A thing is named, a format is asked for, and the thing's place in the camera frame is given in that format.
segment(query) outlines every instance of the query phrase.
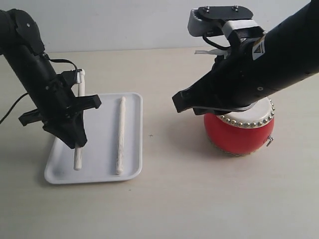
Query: white table surface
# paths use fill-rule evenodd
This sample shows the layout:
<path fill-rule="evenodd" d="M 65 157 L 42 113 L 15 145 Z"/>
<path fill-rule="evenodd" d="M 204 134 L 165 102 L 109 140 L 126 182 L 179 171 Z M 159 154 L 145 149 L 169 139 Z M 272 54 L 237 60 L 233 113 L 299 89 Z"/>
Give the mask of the white table surface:
<path fill-rule="evenodd" d="M 233 158 L 212 147 L 203 118 L 171 97 L 211 68 L 196 48 L 50 54 L 86 71 L 86 92 L 143 96 L 143 168 L 127 182 L 51 186 L 52 137 L 18 117 L 0 125 L 1 239 L 317 239 L 319 76 L 271 96 L 270 147 Z M 58 73 L 71 69 L 54 64 Z M 0 112 L 25 91 L 0 58 Z"/>

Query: red drum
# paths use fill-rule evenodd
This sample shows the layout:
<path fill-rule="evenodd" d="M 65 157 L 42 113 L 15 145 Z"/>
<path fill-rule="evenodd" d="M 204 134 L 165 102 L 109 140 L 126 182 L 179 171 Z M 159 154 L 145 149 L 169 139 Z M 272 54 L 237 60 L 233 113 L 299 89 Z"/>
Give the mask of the red drum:
<path fill-rule="evenodd" d="M 223 116 L 204 115 L 209 139 L 220 149 L 235 155 L 255 152 L 268 140 L 272 142 L 275 107 L 269 98 L 259 100 L 245 112 Z"/>

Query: sticker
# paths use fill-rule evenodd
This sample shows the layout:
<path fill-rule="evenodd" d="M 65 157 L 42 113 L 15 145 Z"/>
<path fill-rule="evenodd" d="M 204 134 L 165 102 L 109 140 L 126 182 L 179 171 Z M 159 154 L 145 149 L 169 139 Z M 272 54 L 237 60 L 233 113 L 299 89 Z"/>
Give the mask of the sticker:
<path fill-rule="evenodd" d="M 258 59 L 265 54 L 265 36 L 254 43 L 253 46 L 253 60 Z"/>

